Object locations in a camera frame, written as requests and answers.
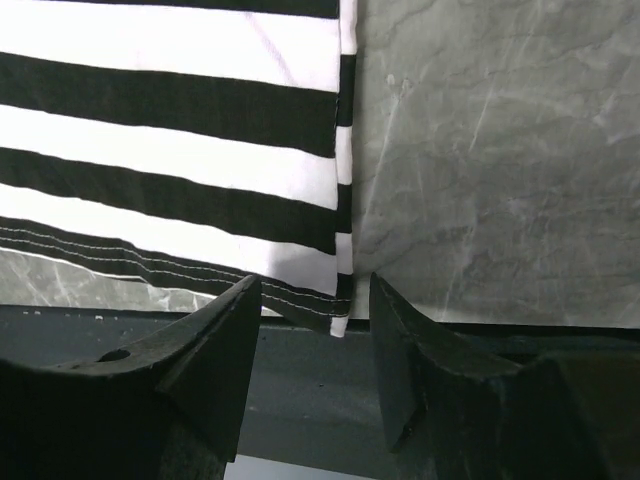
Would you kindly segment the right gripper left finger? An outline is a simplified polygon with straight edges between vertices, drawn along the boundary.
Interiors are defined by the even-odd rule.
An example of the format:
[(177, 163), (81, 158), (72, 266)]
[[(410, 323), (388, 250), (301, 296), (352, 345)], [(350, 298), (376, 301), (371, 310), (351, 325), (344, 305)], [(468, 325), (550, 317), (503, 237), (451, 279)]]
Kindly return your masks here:
[(90, 361), (1, 362), (5, 479), (220, 479), (236, 457), (258, 277)]

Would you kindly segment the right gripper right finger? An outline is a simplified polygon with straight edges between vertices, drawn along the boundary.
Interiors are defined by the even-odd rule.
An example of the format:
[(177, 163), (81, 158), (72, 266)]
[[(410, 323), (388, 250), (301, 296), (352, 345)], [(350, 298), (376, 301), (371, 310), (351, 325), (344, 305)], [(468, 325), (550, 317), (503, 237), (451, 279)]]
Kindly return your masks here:
[(387, 447), (400, 479), (635, 479), (635, 329), (439, 323), (370, 279)]

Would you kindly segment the black white striped tank top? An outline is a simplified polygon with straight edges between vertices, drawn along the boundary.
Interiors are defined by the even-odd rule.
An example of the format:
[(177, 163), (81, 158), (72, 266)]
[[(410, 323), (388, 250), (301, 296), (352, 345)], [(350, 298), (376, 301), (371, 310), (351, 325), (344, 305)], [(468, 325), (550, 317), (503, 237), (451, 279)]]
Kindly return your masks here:
[(5, 1), (1, 247), (262, 304), (353, 295), (354, 1)]

